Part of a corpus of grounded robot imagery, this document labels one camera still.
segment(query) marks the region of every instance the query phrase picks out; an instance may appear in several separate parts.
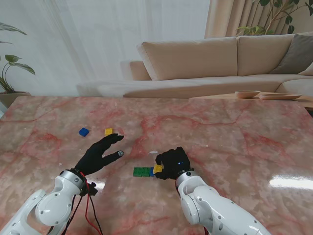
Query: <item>pink marble surface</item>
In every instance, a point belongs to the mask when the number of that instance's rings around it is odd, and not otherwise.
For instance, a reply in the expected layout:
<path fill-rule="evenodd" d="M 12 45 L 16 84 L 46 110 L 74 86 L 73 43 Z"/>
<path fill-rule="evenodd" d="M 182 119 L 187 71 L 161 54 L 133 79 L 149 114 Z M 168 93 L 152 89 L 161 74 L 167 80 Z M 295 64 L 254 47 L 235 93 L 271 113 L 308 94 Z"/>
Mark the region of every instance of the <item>pink marble surface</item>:
<path fill-rule="evenodd" d="M 90 130 L 85 138 L 82 127 Z M 204 234 L 184 218 L 174 181 L 132 176 L 135 166 L 153 166 L 157 153 L 150 152 L 177 146 L 209 185 L 273 235 L 313 234 L 313 120 L 306 110 L 290 101 L 209 99 L 19 97 L 0 120 L 0 228 L 31 193 L 51 190 L 106 128 L 125 135 L 108 153 L 125 156 L 88 177 L 98 184 L 104 234 Z M 86 198 L 69 235 L 97 234 L 85 206 Z"/>

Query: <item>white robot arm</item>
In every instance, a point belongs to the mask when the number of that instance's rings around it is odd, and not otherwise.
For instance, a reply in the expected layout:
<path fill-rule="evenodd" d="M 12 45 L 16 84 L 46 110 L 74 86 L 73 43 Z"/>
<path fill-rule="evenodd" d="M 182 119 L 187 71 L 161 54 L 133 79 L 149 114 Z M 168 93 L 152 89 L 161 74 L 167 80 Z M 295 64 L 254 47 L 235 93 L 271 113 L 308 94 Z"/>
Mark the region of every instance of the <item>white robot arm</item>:
<path fill-rule="evenodd" d="M 53 226 L 49 235 L 60 235 L 70 218 L 73 196 L 81 193 L 84 183 L 78 174 L 63 171 L 55 178 L 53 191 L 46 194 L 41 189 L 32 194 L 0 231 L 0 235 L 41 235 L 27 223 L 31 212 L 35 212 L 40 223 Z"/>
<path fill-rule="evenodd" d="M 220 196 L 194 171 L 181 174 L 176 187 L 190 224 L 201 224 L 212 235 L 270 235 L 249 212 Z"/>

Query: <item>wooden tray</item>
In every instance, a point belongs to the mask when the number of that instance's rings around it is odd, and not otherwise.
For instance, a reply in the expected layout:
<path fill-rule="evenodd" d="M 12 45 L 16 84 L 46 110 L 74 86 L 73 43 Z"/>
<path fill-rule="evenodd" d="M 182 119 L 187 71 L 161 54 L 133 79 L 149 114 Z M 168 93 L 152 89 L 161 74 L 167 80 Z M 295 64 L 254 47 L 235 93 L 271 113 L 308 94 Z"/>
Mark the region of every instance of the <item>wooden tray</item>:
<path fill-rule="evenodd" d="M 262 100 L 292 100 L 297 99 L 300 94 L 289 94 L 289 93 L 276 93 L 276 94 L 262 94 L 260 99 Z"/>

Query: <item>sofa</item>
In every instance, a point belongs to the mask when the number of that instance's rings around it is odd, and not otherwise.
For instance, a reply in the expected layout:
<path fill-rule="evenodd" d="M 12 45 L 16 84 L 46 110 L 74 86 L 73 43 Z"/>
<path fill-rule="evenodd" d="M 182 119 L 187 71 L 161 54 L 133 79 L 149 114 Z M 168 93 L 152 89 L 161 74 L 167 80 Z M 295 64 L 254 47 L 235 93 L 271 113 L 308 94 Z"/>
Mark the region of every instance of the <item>sofa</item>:
<path fill-rule="evenodd" d="M 313 32 L 303 33 L 313 36 Z M 313 76 L 269 74 L 294 35 L 143 42 L 142 61 L 122 62 L 125 80 L 79 84 L 80 95 L 191 98 L 238 90 L 313 95 Z"/>

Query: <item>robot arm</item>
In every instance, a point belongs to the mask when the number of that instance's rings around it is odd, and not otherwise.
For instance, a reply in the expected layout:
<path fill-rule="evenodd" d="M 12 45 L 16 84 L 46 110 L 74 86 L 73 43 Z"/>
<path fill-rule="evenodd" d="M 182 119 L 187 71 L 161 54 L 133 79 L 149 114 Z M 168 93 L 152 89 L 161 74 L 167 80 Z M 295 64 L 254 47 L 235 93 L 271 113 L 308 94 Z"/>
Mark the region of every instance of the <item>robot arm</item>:
<path fill-rule="evenodd" d="M 176 187 L 190 224 L 201 224 L 212 235 L 270 235 L 249 212 L 220 196 L 194 171 L 181 174 Z"/>
<path fill-rule="evenodd" d="M 191 168 L 182 147 L 158 155 L 156 164 L 164 166 L 157 178 L 176 179 L 181 207 L 190 224 L 201 224 L 212 235 L 270 235 L 250 213 L 208 186 Z"/>
<path fill-rule="evenodd" d="M 72 198 L 81 193 L 84 185 L 83 179 L 77 174 L 69 170 L 63 171 L 55 178 L 53 191 L 46 194 L 41 189 L 32 194 L 0 234 L 40 235 L 27 223 L 27 217 L 33 210 L 40 223 L 53 226 L 49 235 L 61 234 L 71 215 Z"/>
<path fill-rule="evenodd" d="M 38 222 L 53 227 L 49 235 L 63 233 L 71 216 L 73 197 L 78 194 L 84 196 L 87 193 L 95 195 L 97 192 L 92 188 L 95 183 L 87 187 L 85 175 L 93 174 L 121 158 L 124 155 L 123 151 L 117 151 L 104 158 L 102 155 L 112 144 L 122 139 L 123 136 L 111 134 L 94 143 L 74 169 L 62 171 L 55 178 L 54 189 L 50 193 L 41 189 L 32 194 L 0 231 L 0 235 L 40 235 L 41 233 L 27 223 L 28 216 L 33 212 Z"/>

